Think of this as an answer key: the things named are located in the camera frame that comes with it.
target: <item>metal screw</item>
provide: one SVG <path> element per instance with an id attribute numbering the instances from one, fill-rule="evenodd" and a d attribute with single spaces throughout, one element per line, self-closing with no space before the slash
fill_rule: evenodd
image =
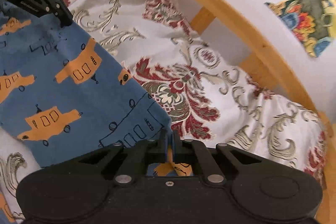
<path id="1" fill-rule="evenodd" d="M 118 183 L 129 183 L 132 181 L 132 177 L 130 177 L 129 175 L 118 175 L 115 177 L 115 181 Z"/>
<path id="2" fill-rule="evenodd" d="M 167 186 L 174 186 L 174 182 L 172 182 L 172 181 L 166 181 L 166 185 Z"/>
<path id="3" fill-rule="evenodd" d="M 208 181 L 212 183 L 221 183 L 224 178 L 221 175 L 210 175 L 208 176 Z"/>

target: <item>cloth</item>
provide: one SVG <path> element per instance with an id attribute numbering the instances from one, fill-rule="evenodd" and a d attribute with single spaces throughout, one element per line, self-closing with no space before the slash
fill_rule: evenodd
<path id="1" fill-rule="evenodd" d="M 285 0 L 266 4 L 311 57 L 319 57 L 335 40 L 336 0 Z"/>
<path id="2" fill-rule="evenodd" d="M 0 121 L 9 139 L 1 142 L 1 192 L 11 221 L 23 218 L 18 182 L 39 166 L 157 138 L 171 119 L 76 23 L 61 29 L 53 15 L 38 19 L 5 0 L 0 5 Z"/>
<path id="3" fill-rule="evenodd" d="M 6 73 L 2 79 L 5 83 L 5 79 L 19 80 L 0 104 L 3 134 L 13 140 L 13 146 L 1 156 L 6 160 L 9 154 L 19 152 L 24 157 L 27 167 L 17 169 L 23 174 L 18 182 L 39 166 L 99 148 L 99 141 L 134 145 L 144 136 L 135 128 L 135 121 L 147 137 L 163 125 L 177 130 L 182 139 L 201 140 L 208 147 L 230 143 L 321 179 L 325 138 L 317 115 L 259 87 L 240 68 L 227 64 L 211 48 L 211 42 L 192 30 L 174 0 L 65 2 L 78 25 L 64 29 L 52 15 L 37 19 L 4 1 L 0 7 L 0 24 L 8 23 L 0 35 L 0 69 Z M 94 72 L 71 63 L 82 52 L 90 53 L 88 64 L 94 65 L 92 56 L 97 63 L 93 67 L 99 66 Z M 80 83 L 78 71 L 70 77 L 67 66 L 79 72 L 83 69 L 86 81 Z M 124 85 L 120 85 L 122 71 L 129 73 Z M 115 129 L 115 123 L 133 105 L 130 99 L 137 102 L 147 93 L 152 99 L 144 98 L 153 103 L 153 111 L 147 111 L 147 103 L 146 107 L 137 105 L 134 110 L 139 112 L 129 116 L 132 125 L 122 123 Z M 33 120 L 37 126 L 48 124 L 44 117 L 37 123 L 35 117 L 50 117 L 51 124 L 52 118 L 57 119 L 54 111 L 63 121 L 58 135 L 55 129 L 33 130 Z M 29 140 L 32 136 L 40 140 Z M 24 155 L 20 145 L 32 154 Z M 164 167 L 151 166 L 148 174 L 165 170 L 167 175 L 192 175 L 189 166 L 185 168 L 170 161 Z M 20 213 L 15 197 L 7 199 L 6 187 L 1 186 L 1 191 L 10 213 Z"/>

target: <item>white patterned fabric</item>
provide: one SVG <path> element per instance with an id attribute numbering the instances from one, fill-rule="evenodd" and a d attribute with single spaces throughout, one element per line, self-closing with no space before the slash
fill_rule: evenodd
<path id="1" fill-rule="evenodd" d="M 24 216 L 16 202 L 16 187 L 30 173 L 40 169 L 21 140 L 0 128 L 0 223 L 21 223 Z"/>
<path id="2" fill-rule="evenodd" d="M 321 179 L 325 137 L 317 115 L 227 64 L 170 0 L 65 2 L 74 21 L 167 111 L 182 139 L 201 140 L 208 147 L 226 142 Z M 39 167 L 23 143 L 10 140 L 13 145 L 0 148 L 1 163 L 11 153 L 23 155 L 19 181 Z M 1 191 L 14 214 L 18 205 L 4 181 Z"/>

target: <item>wooden slat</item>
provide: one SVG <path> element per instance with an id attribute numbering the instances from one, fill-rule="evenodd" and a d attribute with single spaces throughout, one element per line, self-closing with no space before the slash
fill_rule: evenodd
<path id="1" fill-rule="evenodd" d="M 191 20 L 190 25 L 198 34 L 202 34 L 215 18 L 208 9 L 202 7 L 193 20 Z"/>
<path id="2" fill-rule="evenodd" d="M 235 33 L 287 92 L 290 99 L 307 109 L 316 111 L 307 91 L 284 59 L 268 40 L 237 10 L 224 0 L 195 0 Z"/>
<path id="3" fill-rule="evenodd" d="M 332 127 L 327 115 L 325 114 L 325 112 L 318 112 L 318 114 L 320 116 L 320 119 L 321 119 L 322 123 L 324 124 L 325 130 L 327 131 L 328 136 L 330 138 L 332 138 L 334 136 L 334 130 L 333 130 L 333 127 Z"/>
<path id="4" fill-rule="evenodd" d="M 328 150 L 324 168 L 327 188 L 323 191 L 323 200 L 316 219 L 321 224 L 336 224 L 336 149 L 332 138 L 327 137 L 327 143 Z"/>
<path id="5" fill-rule="evenodd" d="M 243 62 L 241 62 L 239 67 L 247 72 L 261 87 L 266 87 L 272 90 L 278 85 L 277 80 L 254 53 L 251 53 Z"/>

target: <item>blue cloth with submarine print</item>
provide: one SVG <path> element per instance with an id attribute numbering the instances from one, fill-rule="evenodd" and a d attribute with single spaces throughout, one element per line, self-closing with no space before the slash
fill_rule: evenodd
<path id="1" fill-rule="evenodd" d="M 0 125 L 40 166 L 170 130 L 150 94 L 76 23 L 0 0 Z"/>

